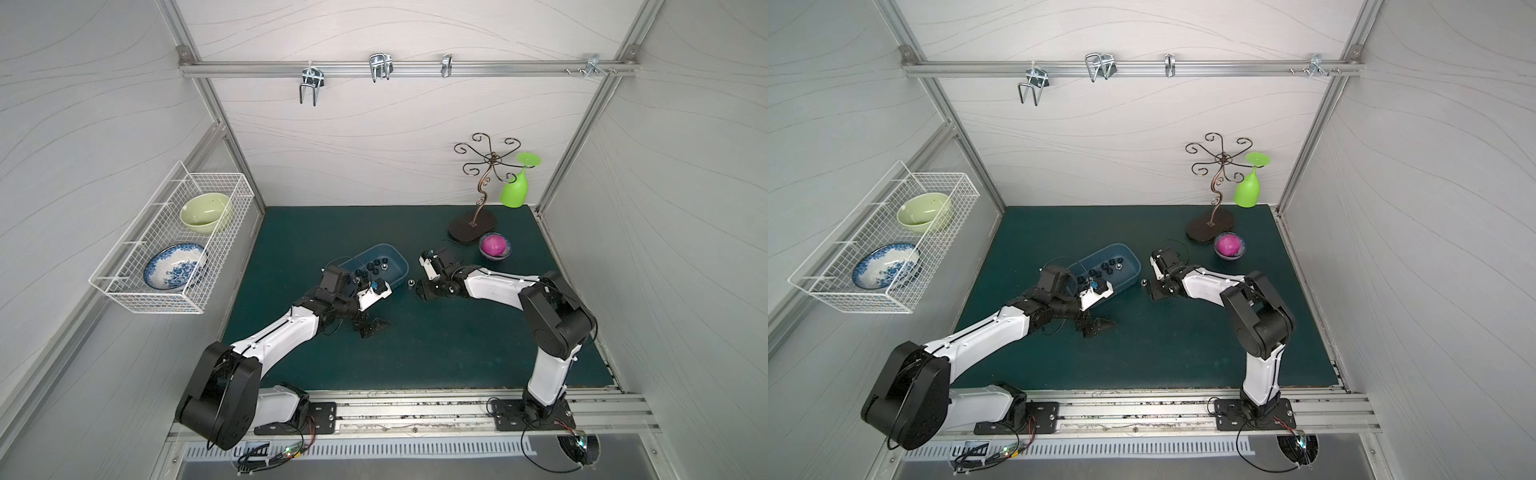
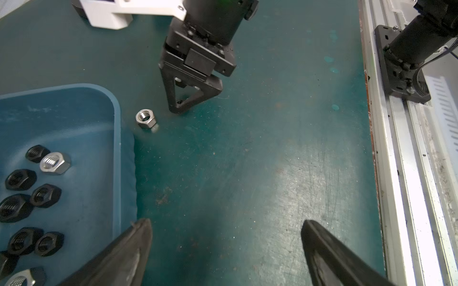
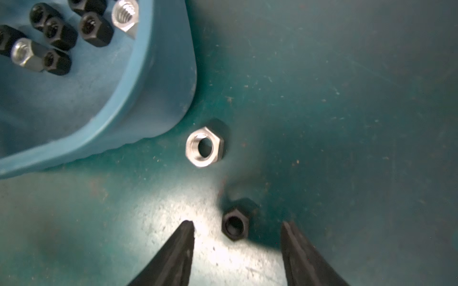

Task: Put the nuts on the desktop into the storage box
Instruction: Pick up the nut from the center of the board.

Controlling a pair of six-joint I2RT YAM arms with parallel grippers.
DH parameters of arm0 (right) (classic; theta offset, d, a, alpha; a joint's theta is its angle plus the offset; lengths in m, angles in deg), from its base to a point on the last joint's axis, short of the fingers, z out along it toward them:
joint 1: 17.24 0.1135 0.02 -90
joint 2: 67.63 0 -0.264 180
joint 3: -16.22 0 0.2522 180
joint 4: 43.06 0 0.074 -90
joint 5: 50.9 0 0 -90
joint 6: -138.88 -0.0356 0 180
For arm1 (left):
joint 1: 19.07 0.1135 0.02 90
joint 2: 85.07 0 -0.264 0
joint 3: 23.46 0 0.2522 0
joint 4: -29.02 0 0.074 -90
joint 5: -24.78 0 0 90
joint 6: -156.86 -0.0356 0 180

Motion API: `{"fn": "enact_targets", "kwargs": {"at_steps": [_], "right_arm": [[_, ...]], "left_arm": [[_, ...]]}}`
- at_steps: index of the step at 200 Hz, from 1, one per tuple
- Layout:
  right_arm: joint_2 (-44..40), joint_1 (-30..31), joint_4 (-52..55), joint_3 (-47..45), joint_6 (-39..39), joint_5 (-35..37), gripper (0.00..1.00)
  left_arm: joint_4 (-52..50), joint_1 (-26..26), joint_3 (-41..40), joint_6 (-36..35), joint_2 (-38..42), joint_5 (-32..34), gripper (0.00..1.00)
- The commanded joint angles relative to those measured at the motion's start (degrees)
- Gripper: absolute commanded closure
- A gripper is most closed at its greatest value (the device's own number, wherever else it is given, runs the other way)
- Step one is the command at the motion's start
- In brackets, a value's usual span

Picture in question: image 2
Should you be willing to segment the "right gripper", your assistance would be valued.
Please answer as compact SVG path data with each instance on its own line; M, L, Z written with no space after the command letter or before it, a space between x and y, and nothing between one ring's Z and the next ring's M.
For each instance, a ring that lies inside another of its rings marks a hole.
M232 20L172 19L159 62L170 112L184 113L223 91L213 72L229 77L235 70L236 32Z

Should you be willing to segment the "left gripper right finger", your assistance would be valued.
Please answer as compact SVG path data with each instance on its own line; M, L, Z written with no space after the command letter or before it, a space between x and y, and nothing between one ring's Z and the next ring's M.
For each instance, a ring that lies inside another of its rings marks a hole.
M304 221L301 241L314 286L392 285L314 220Z

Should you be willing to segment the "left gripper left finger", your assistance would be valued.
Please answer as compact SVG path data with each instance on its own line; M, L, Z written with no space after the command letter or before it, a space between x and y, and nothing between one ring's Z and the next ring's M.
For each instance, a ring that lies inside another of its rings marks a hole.
M150 219L139 219L61 286L140 286L150 254Z

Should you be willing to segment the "blue plastic storage box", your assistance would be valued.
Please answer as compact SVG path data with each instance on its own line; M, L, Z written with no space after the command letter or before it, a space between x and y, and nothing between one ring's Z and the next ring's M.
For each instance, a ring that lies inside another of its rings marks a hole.
M64 235L54 255L19 259L16 272L42 267L56 286L137 219L134 136L106 88L79 83L1 96L1 181L33 170L36 187L62 191L56 204L1 225L1 249L24 227Z

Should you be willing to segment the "black nut cluster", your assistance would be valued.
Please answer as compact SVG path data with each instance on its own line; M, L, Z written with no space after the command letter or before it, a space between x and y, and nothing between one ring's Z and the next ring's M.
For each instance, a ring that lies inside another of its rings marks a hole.
M1 201L1 222L14 223L27 218L34 206L30 195L14 194Z
M60 232L48 232L36 243L35 254L40 257L48 257L58 252L64 244L64 234Z

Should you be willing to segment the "small black nut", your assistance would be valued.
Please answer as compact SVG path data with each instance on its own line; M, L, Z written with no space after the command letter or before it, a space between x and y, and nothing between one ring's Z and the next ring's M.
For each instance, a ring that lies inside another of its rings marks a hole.
M0 252L0 280L14 272L18 261L19 256L12 255L8 251Z

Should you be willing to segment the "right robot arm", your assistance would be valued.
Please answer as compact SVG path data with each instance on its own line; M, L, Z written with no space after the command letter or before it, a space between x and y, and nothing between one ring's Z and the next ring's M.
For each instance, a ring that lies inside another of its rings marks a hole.
M159 68L168 108L179 114L219 95L222 76L234 71L233 37L251 19L258 1L184 1L183 19L173 18ZM385 94L407 101L431 99L422 69L439 59L447 42L458 46L456 1L418 1L418 15L401 31L379 25L375 40Z

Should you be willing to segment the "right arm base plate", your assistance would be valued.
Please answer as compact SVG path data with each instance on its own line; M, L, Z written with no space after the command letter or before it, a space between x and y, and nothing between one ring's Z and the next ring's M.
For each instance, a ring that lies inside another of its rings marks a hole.
M416 42L417 28L394 30L389 26L375 28L376 49L382 84L386 96L424 104L431 94L419 68L428 57Z

